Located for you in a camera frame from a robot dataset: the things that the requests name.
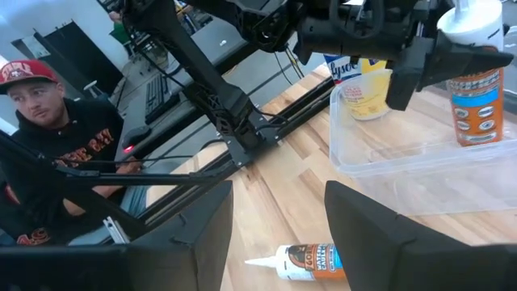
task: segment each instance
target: graphic print on hoodie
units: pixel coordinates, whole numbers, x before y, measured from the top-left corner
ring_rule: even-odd
[[[113,161],[120,140],[123,119],[106,101],[65,99],[70,122],[62,129],[48,130],[33,124],[19,112],[19,130],[13,138],[46,157],[60,157],[78,162],[56,160],[62,166],[81,170],[113,173],[114,164],[80,163],[81,161]],[[68,214],[62,196],[33,181],[18,165],[2,164],[6,179],[21,203],[23,210],[34,220],[33,228],[44,227],[58,240],[70,240],[101,226],[85,213],[79,217]],[[110,196],[120,204],[125,189]]]

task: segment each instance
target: wooden tabletop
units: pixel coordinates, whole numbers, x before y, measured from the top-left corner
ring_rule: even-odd
[[[326,66],[318,67],[262,110],[280,112],[328,75]],[[427,94],[428,99],[439,96],[446,101],[444,91],[433,90],[423,94]],[[323,204],[325,183],[337,180],[352,188],[357,188],[357,185],[330,164],[329,124],[327,108],[284,138],[263,158],[230,177],[234,194],[233,233],[221,290],[349,290],[346,281],[285,281],[278,278],[274,269],[244,264],[247,259],[274,255],[280,245],[332,242]],[[209,146],[174,173],[197,171],[225,150],[224,144]],[[148,205],[172,188],[151,187]],[[460,241],[476,245],[516,242],[516,216],[517,210],[509,210],[412,218]]]

